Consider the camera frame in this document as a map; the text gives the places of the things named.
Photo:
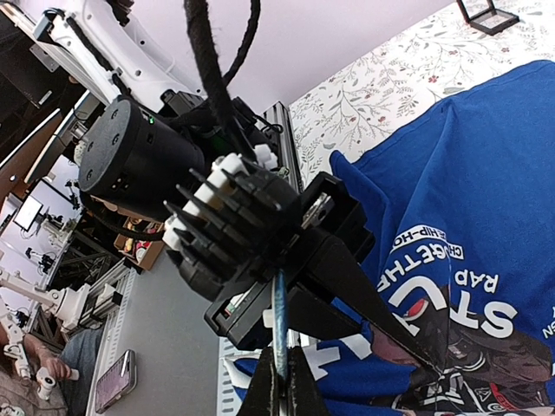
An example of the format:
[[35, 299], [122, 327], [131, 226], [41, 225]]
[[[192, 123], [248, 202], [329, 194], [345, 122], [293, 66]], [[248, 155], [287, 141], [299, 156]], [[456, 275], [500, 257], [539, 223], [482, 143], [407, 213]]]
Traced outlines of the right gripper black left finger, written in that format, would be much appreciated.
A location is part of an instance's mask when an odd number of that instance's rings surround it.
[[259, 357], [255, 373], [237, 415], [278, 416], [279, 399], [279, 377], [273, 348], [267, 347]]

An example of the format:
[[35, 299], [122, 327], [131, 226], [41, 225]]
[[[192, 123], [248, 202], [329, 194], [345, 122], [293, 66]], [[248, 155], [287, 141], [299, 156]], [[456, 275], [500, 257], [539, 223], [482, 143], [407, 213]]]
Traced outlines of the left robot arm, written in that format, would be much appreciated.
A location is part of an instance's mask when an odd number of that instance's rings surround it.
[[279, 329], [327, 341], [353, 335], [354, 319], [335, 307], [341, 300], [425, 367], [434, 361], [388, 310], [360, 262], [374, 244], [362, 206], [344, 183], [319, 173], [297, 192], [255, 153], [261, 133], [227, 85], [252, 44], [260, 15], [251, 15], [238, 54], [222, 72], [207, 4], [185, 5], [187, 33], [208, 97], [174, 119], [147, 107], [147, 90], [135, 87], [139, 68], [128, 58], [122, 27], [104, 1], [82, 11], [48, 9], [39, 36], [104, 70], [116, 92], [87, 132], [79, 186], [92, 208], [101, 201], [165, 222], [161, 238], [181, 277], [211, 302], [207, 324], [240, 350], [264, 348]]

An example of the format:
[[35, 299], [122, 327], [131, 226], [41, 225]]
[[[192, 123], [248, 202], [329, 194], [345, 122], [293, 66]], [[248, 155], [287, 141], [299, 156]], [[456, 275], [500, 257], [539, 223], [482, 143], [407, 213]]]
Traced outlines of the black brooch box yellow brooch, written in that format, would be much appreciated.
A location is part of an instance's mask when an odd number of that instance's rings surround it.
[[456, 4], [467, 25], [489, 36], [495, 36], [520, 22], [519, 16], [497, 8], [492, 0], [479, 4], [476, 11], [471, 11], [468, 1], [456, 0]]

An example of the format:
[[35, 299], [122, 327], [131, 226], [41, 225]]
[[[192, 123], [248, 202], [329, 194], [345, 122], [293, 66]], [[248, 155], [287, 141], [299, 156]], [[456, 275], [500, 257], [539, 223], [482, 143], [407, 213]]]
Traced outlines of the round light blue brooch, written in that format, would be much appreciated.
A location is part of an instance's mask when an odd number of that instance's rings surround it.
[[278, 379], [288, 379], [288, 311], [285, 273], [278, 270], [271, 284], [271, 308], [263, 312], [264, 325], [272, 329], [272, 351]]

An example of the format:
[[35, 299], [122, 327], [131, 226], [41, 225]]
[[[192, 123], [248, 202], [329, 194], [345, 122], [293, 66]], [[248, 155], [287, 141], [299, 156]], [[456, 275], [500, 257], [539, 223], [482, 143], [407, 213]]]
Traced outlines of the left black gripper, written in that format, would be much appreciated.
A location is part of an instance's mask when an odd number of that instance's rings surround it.
[[358, 334], [361, 325], [331, 303], [338, 299], [374, 330], [373, 349], [386, 361], [414, 364], [432, 371], [438, 363], [393, 316], [359, 263], [375, 238], [365, 227], [362, 206], [344, 183], [320, 172], [300, 195], [300, 229], [280, 263], [266, 270], [248, 290], [212, 302], [205, 320], [237, 349], [253, 351], [271, 341], [263, 312], [271, 307], [271, 284], [285, 273], [289, 328], [319, 341]]

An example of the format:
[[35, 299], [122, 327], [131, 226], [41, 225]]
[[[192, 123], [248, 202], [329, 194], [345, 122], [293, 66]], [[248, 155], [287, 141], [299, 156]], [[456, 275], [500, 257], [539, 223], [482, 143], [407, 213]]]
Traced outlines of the blue printed t-shirt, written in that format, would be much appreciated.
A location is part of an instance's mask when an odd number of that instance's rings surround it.
[[365, 322], [304, 349], [329, 413], [553, 414], [553, 62], [448, 97], [330, 166], [375, 234], [362, 269], [437, 368]]

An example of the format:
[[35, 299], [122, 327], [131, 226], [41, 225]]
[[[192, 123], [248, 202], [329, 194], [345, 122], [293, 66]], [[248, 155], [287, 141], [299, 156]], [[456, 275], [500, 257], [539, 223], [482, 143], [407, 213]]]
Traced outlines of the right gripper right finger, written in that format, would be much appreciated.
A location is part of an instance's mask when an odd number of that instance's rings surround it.
[[292, 348], [288, 354], [285, 414], [295, 416], [330, 414], [301, 347]]

